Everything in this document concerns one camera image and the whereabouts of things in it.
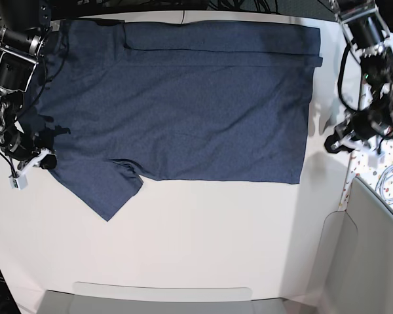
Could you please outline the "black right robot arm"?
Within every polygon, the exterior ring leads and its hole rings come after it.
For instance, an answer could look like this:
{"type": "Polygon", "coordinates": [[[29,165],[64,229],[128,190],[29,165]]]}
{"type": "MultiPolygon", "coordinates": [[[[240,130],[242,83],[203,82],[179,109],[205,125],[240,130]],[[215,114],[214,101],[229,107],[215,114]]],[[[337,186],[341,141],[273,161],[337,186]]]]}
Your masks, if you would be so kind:
{"type": "Polygon", "coordinates": [[[52,28],[49,1],[0,1],[0,155],[11,167],[11,176],[21,176],[30,167],[53,169],[55,153],[25,134],[16,123],[29,110],[24,104],[33,74],[45,67],[43,47],[52,28]]]}

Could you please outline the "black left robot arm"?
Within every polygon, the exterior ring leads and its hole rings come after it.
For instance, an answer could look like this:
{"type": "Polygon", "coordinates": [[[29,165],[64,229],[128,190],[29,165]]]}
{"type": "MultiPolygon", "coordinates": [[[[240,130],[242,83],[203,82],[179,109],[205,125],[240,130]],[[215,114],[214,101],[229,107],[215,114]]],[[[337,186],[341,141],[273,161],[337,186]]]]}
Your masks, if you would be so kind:
{"type": "Polygon", "coordinates": [[[354,150],[381,153],[383,141],[393,140],[393,50],[386,41],[390,30],[374,1],[330,1],[343,30],[346,46],[337,80],[345,120],[324,144],[330,154],[354,150]],[[346,61],[352,55],[361,69],[361,83],[370,87],[371,103],[351,107],[343,97],[346,61]]]}

